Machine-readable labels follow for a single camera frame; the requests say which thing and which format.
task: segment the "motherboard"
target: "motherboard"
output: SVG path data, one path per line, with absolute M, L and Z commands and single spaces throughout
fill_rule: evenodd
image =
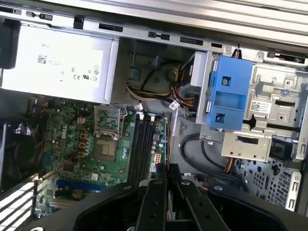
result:
M 164 115 L 72 100 L 48 104 L 38 218 L 118 183 L 137 185 L 166 161 Z

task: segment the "expansion slot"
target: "expansion slot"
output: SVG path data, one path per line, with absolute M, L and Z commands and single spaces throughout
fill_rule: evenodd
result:
M 146 178 L 148 159 L 154 133 L 154 122 L 148 116 L 136 116 L 127 182 L 137 186 Z

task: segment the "green circuit board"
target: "green circuit board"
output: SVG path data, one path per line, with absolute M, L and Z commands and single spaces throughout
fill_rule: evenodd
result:
M 47 174 L 42 176 L 45 180 L 38 187 L 37 217 L 69 206 L 105 187 L 126 182 L 136 113 L 128 113 L 119 106 L 111 110 L 101 108 L 97 115 L 97 106 L 72 100 L 54 102 L 55 109 L 51 112 L 45 137 L 43 167 Z M 98 127 L 108 132 L 100 130 L 98 136 L 95 133 Z M 120 137 L 115 138 L 110 131 L 117 129 Z M 148 177 L 155 172 L 155 164 L 165 162 L 165 151 L 166 120 L 163 116 L 157 116 L 148 160 Z M 59 189 L 59 182 L 68 181 L 74 182 L 71 188 Z M 79 190 L 75 187 L 77 182 L 91 187 Z

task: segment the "blue plastic latch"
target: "blue plastic latch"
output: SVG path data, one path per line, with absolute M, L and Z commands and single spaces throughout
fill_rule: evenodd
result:
M 226 130 L 242 129 L 253 62 L 226 56 L 218 58 L 217 71 L 211 73 L 210 113 L 205 122 Z

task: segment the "perforated metal panel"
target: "perforated metal panel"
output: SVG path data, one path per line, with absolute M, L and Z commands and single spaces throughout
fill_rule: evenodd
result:
M 294 211 L 301 180 L 298 170 L 269 158 L 268 163 L 239 159 L 235 171 L 245 179 L 251 194 Z

